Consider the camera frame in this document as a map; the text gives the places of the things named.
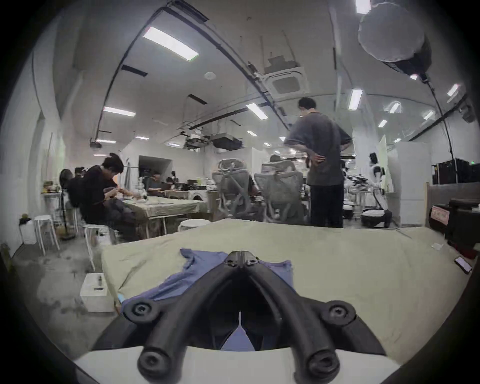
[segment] man in gray t-shirt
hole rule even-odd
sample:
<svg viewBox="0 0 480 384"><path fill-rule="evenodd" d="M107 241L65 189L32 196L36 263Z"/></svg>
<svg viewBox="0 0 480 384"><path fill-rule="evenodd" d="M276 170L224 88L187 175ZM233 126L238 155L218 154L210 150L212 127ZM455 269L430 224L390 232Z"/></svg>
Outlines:
<svg viewBox="0 0 480 384"><path fill-rule="evenodd" d="M315 110L313 99L299 101L302 117L284 145L306 152L310 159L311 220L314 227L343 227L343 180L340 152L352 138L334 121Z"/></svg>
<svg viewBox="0 0 480 384"><path fill-rule="evenodd" d="M153 177L149 177L145 181L145 189L149 196L163 196L162 191L162 182L160 181L160 172L154 171Z"/></svg>

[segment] man's hand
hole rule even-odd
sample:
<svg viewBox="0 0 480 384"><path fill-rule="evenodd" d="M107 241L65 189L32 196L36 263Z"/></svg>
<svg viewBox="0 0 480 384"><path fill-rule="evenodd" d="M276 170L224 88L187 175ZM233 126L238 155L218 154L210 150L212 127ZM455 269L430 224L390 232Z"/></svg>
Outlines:
<svg viewBox="0 0 480 384"><path fill-rule="evenodd" d="M108 200L108 199L111 199L111 198L117 196L118 192L119 192L119 190L117 188L114 188L111 191L107 192L105 194L105 200Z"/></svg>
<svg viewBox="0 0 480 384"><path fill-rule="evenodd" d="M315 154L310 158L310 161L314 166L318 166L320 163L323 163L327 158L325 156Z"/></svg>

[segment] black pants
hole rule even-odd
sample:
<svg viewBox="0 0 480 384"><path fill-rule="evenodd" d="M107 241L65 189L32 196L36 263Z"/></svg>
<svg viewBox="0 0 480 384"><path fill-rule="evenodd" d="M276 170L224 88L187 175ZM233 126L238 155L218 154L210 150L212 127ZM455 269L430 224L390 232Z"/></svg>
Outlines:
<svg viewBox="0 0 480 384"><path fill-rule="evenodd" d="M120 232L126 242L138 241L137 220L135 213L122 201L108 200L105 203L107 215L102 224Z"/></svg>
<svg viewBox="0 0 480 384"><path fill-rule="evenodd" d="M310 186L313 227L343 228L343 184Z"/></svg>

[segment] chair headrest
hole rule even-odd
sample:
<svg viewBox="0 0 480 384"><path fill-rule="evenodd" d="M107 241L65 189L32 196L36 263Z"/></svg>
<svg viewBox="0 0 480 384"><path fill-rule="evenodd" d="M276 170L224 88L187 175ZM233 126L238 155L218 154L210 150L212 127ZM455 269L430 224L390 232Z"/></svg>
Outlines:
<svg viewBox="0 0 480 384"><path fill-rule="evenodd" d="M245 163L240 159L225 159L218 163L218 170L227 172L230 170L236 171L239 169L246 169Z"/></svg>
<svg viewBox="0 0 480 384"><path fill-rule="evenodd" d="M295 171L295 164L291 160L277 161L276 163L262 164L262 173Z"/></svg>

